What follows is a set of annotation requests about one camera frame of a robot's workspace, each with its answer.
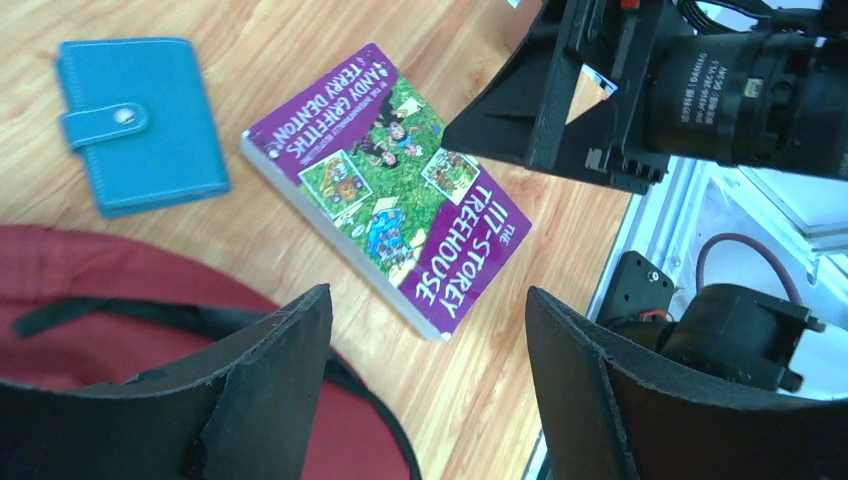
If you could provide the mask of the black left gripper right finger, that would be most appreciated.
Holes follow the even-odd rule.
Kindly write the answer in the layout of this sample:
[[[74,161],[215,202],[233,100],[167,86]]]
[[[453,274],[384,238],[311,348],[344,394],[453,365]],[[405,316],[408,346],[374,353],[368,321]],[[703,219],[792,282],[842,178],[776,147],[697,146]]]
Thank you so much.
[[[843,479],[847,404],[771,393],[675,363],[547,291],[526,298],[556,479]]]

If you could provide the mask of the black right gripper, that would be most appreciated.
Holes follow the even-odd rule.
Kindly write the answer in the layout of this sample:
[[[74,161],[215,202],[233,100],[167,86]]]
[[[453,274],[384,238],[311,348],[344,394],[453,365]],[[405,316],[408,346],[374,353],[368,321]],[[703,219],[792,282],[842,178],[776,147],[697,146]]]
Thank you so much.
[[[550,1],[441,146],[643,194],[687,157],[845,180],[847,5]]]

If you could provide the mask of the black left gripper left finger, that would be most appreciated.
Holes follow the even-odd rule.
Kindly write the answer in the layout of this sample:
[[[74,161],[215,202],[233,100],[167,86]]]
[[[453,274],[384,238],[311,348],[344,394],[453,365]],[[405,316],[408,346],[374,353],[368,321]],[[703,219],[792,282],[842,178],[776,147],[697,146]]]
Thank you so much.
[[[1,385],[5,479],[297,479],[332,327],[319,284],[272,312],[70,297],[19,318],[31,338],[93,312],[213,337],[123,383]]]

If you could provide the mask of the red backpack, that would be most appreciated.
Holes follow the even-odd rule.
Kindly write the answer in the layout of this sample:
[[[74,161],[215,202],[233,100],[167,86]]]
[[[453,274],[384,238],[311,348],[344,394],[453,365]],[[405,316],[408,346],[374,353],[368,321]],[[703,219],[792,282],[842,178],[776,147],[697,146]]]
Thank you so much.
[[[70,297],[117,298],[272,313],[275,304],[194,260],[127,238],[38,225],[1,229],[1,385],[52,391],[123,383],[213,342],[202,333],[93,312],[31,338],[19,318]],[[297,479],[417,479],[403,427],[331,347]]]

